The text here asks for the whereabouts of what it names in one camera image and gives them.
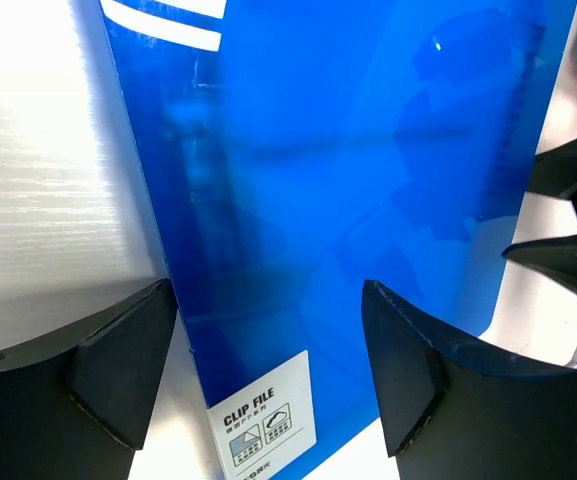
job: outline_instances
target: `white textured surface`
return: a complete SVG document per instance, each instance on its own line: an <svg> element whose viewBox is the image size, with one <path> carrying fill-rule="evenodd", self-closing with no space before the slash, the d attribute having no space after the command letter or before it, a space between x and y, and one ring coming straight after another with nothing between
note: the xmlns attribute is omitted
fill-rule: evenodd
<svg viewBox="0 0 577 480"><path fill-rule="evenodd" d="M0 0L0 348L164 275L97 9Z"/></svg>

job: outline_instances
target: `black clamp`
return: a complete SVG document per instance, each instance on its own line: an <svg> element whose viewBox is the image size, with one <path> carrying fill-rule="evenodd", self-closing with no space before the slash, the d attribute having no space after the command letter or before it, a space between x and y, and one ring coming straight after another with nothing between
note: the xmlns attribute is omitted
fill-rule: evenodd
<svg viewBox="0 0 577 480"><path fill-rule="evenodd" d="M0 351L0 480L124 480L177 314L170 281Z"/></svg>
<svg viewBox="0 0 577 480"><path fill-rule="evenodd" d="M378 282L362 315L401 480L577 478L577 370L487 344Z"/></svg>

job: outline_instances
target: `plastic sheet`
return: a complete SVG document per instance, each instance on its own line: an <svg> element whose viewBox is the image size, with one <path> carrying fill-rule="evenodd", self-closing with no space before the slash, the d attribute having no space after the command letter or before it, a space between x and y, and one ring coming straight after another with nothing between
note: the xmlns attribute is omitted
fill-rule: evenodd
<svg viewBox="0 0 577 480"><path fill-rule="evenodd" d="M297 353L374 420L365 279L490 323L574 0L102 0L208 406Z"/></svg>

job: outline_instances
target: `blue plastic folder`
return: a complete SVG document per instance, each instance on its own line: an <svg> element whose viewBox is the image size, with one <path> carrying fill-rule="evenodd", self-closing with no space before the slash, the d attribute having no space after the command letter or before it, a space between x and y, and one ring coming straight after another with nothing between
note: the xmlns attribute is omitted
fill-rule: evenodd
<svg viewBox="0 0 577 480"><path fill-rule="evenodd" d="M308 350L317 444L378 416L365 279L490 324L574 0L101 0L207 406Z"/></svg>

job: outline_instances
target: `white background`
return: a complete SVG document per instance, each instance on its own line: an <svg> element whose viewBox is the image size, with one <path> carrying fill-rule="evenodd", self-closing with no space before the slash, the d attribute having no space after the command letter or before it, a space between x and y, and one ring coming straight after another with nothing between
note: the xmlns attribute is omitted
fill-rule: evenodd
<svg viewBox="0 0 577 480"><path fill-rule="evenodd" d="M0 348L98 311L165 276L104 45L95 1L0 0ZM540 149L576 137L577 16ZM517 240L575 232L569 205L526 197ZM577 297L508 265L484 338L567 363L577 348ZM376 422L309 480L397 478L381 435ZM366 472L365 465L374 471ZM130 480L220 476L186 339L177 328L146 446Z"/></svg>

